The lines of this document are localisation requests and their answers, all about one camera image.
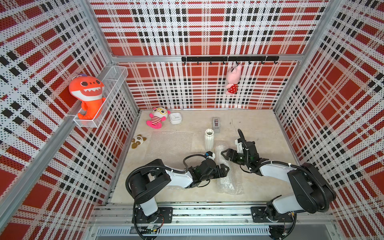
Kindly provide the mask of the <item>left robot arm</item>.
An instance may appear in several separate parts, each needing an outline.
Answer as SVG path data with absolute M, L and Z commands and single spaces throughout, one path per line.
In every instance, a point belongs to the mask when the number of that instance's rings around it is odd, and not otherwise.
M 199 188 L 201 183 L 227 177 L 230 168 L 217 165 L 215 154 L 192 154 L 183 159 L 183 170 L 166 166 L 161 159 L 133 170 L 125 181 L 125 187 L 134 200 L 135 208 L 145 217 L 159 213 L 156 195 L 167 186 L 184 189 Z

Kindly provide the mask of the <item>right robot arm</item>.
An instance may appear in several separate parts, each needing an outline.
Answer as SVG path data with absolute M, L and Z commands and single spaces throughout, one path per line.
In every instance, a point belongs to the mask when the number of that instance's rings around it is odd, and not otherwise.
M 256 143 L 246 141 L 241 130 L 238 133 L 237 149 L 222 151 L 224 159 L 247 167 L 248 174 L 287 182 L 293 190 L 292 194 L 275 197 L 266 203 L 264 216 L 268 221 L 278 222 L 288 213 L 325 213 L 330 209 L 337 194 L 314 165 L 305 163 L 297 166 L 261 158 Z

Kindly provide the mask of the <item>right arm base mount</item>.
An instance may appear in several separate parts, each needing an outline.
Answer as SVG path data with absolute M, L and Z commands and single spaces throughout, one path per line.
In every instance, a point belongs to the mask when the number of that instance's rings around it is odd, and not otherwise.
M 251 207 L 251 215 L 254 223 L 292 223 L 292 214 L 280 214 L 267 206 Z

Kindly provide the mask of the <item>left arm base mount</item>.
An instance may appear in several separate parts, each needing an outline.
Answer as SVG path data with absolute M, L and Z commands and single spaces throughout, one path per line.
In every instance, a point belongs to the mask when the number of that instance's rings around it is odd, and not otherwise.
M 135 208 L 135 214 L 132 218 L 132 223 L 136 222 L 137 224 L 169 224 L 172 222 L 173 218 L 173 208 L 172 207 L 161 207 L 155 213 L 149 217 L 144 214 L 142 208 Z

